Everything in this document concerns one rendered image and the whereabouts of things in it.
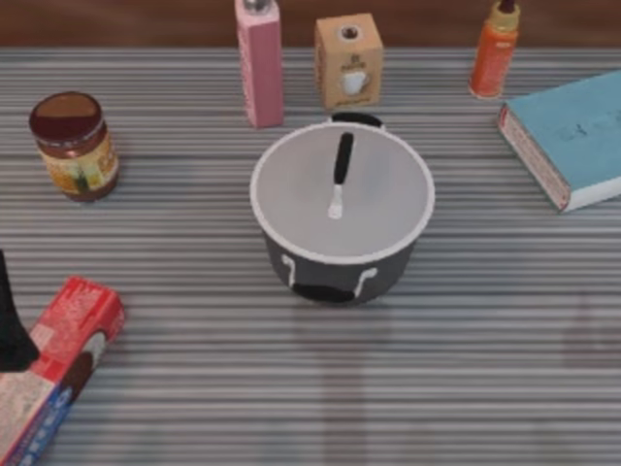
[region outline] tabletop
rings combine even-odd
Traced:
[[[326,113],[311,50],[284,53],[286,122],[256,131],[236,50],[0,52],[0,245],[32,324],[69,275],[117,290],[125,329],[41,464],[617,465],[621,199],[557,215],[468,92],[473,50],[388,50],[381,105],[437,205],[399,283],[357,309],[291,294],[248,183]],[[621,66],[520,50],[516,96]],[[27,128],[95,95],[121,158],[94,205],[51,185]]]

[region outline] brown wooden wall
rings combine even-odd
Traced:
[[[473,46],[491,0],[279,0],[286,46],[373,13],[386,46]],[[521,0],[523,46],[621,46],[621,0]],[[233,0],[0,0],[0,46],[236,45]]]

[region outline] pink carton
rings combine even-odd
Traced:
[[[41,356],[0,375],[0,465],[34,464],[125,322],[118,295],[69,279],[30,332]]]
[[[281,125],[282,51],[276,0],[235,0],[245,111],[255,128]]]

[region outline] jar label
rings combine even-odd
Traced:
[[[53,183],[68,194],[84,194],[106,186],[118,172],[110,135],[92,152],[76,158],[55,158],[40,151]]]

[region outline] glass jar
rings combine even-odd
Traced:
[[[62,92],[44,99],[30,114],[30,130],[52,182],[67,197],[92,202],[114,189],[118,157],[92,96]]]

